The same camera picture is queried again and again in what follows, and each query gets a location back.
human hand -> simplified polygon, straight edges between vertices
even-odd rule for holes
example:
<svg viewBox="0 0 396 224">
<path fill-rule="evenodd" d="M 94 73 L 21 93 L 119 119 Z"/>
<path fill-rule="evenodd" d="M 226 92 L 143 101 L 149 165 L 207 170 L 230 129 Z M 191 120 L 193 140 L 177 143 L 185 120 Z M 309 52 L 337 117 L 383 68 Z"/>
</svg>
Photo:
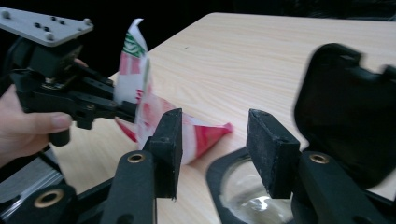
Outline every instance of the human hand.
<svg viewBox="0 0 396 224">
<path fill-rule="evenodd" d="M 0 98 L 0 167 L 41 151 L 49 143 L 49 133 L 67 130 L 72 121 L 61 112 L 24 113 L 11 85 Z"/>
</svg>

plastic bag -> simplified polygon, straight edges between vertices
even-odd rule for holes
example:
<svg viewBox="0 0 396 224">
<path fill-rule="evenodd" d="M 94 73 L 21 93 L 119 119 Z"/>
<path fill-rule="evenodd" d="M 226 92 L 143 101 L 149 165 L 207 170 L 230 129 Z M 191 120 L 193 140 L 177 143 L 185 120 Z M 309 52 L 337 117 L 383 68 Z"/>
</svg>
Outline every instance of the plastic bag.
<svg viewBox="0 0 396 224">
<path fill-rule="evenodd" d="M 135 19 L 125 36 L 114 90 L 114 100 L 118 104 L 122 101 L 138 104 L 134 123 L 116 119 L 122 131 L 138 144 L 138 149 L 142 149 L 154 134 L 163 113 L 176 108 L 153 92 L 148 48 L 138 28 L 141 21 L 142 19 Z M 182 164 L 199 158 L 224 134 L 233 131 L 231 123 L 211 125 L 186 113 L 182 116 Z"/>
</svg>

black plastic part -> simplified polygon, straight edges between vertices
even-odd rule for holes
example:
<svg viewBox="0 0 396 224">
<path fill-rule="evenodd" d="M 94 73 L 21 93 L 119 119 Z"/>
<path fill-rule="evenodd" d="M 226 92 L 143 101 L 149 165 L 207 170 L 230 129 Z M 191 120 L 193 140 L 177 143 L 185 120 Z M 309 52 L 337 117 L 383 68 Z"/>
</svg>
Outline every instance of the black plastic part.
<svg viewBox="0 0 396 224">
<path fill-rule="evenodd" d="M 250 155 L 245 147 L 242 147 L 228 155 L 218 158 L 213 161 L 206 172 L 206 182 L 209 186 L 210 195 L 212 196 L 213 203 L 218 211 L 219 219 L 221 223 L 233 223 L 233 224 L 245 224 L 246 222 L 236 217 L 232 211 L 230 211 L 221 202 L 222 184 L 228 176 L 225 174 L 227 171 L 232 169 L 236 164 L 241 161 L 249 160 Z"/>
<path fill-rule="evenodd" d="M 294 184 L 291 212 L 293 213 L 293 224 L 318 223 L 318 215 L 312 207 L 312 203 L 300 179 L 297 179 Z"/>
<path fill-rule="evenodd" d="M 396 69 L 374 74 L 360 60 L 340 44 L 318 48 L 294 118 L 307 150 L 331 155 L 359 186 L 371 188 L 396 167 Z"/>
<path fill-rule="evenodd" d="M 139 150 L 120 158 L 101 222 L 156 223 L 154 159 Z"/>
<path fill-rule="evenodd" d="M 68 185 L 51 185 L 31 194 L 7 224 L 69 224 L 76 221 L 77 196 Z"/>
<path fill-rule="evenodd" d="M 25 113 L 64 112 L 79 128 L 91 129 L 96 118 L 119 117 L 134 122 L 137 104 L 114 99 L 113 81 L 75 62 L 81 45 L 77 40 L 49 48 L 22 39 L 12 55 L 18 69 L 10 76 Z M 50 135 L 53 145 L 69 142 L 70 134 Z"/>
<path fill-rule="evenodd" d="M 393 201 L 364 189 L 364 194 L 389 223 L 396 223 L 396 195 Z"/>
<path fill-rule="evenodd" d="M 170 110 L 163 114 L 149 141 L 149 150 L 157 163 L 155 170 L 156 197 L 176 198 L 182 149 L 182 111 Z"/>
<path fill-rule="evenodd" d="M 78 214 L 76 223 L 99 223 L 112 182 L 113 178 L 110 178 L 78 195 L 78 203 L 74 207 Z"/>
<path fill-rule="evenodd" d="M 70 141 L 70 130 L 64 130 L 58 133 L 50 133 L 49 141 L 56 147 L 63 147 Z"/>
<path fill-rule="evenodd" d="M 300 142 L 271 114 L 250 109 L 247 151 L 271 198 L 289 199 Z"/>
<path fill-rule="evenodd" d="M 303 152 L 298 173 L 318 215 L 318 223 L 387 223 L 332 157 L 319 152 Z"/>
</svg>

light wood surface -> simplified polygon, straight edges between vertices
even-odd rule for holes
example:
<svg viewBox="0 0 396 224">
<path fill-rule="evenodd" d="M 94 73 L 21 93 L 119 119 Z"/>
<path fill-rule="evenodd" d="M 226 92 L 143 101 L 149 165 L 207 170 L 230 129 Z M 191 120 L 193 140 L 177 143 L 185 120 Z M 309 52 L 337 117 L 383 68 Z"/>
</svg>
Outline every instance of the light wood surface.
<svg viewBox="0 0 396 224">
<path fill-rule="evenodd" d="M 342 43 L 364 53 L 361 66 L 381 72 L 396 64 L 396 22 L 341 21 L 209 14 L 149 52 L 154 91 L 183 112 L 213 124 L 231 122 L 202 158 L 181 168 L 177 200 L 158 200 L 159 223 L 219 223 L 205 182 L 215 159 L 246 144 L 248 110 L 274 115 L 306 146 L 294 125 L 294 101 L 316 48 Z M 80 193 L 114 175 L 118 159 L 135 150 L 114 120 L 72 129 L 55 153 L 67 182 Z M 396 174 L 373 189 L 394 198 Z"/>
</svg>

gray metal bracket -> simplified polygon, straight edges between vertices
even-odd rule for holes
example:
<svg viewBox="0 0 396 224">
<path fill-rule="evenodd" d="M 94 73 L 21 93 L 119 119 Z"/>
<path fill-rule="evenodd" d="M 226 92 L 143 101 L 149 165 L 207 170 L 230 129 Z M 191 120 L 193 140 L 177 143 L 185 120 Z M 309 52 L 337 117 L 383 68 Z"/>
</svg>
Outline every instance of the gray metal bracket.
<svg viewBox="0 0 396 224">
<path fill-rule="evenodd" d="M 0 28 L 37 44 L 55 47 L 93 30 L 90 19 L 83 21 L 0 7 Z"/>
</svg>

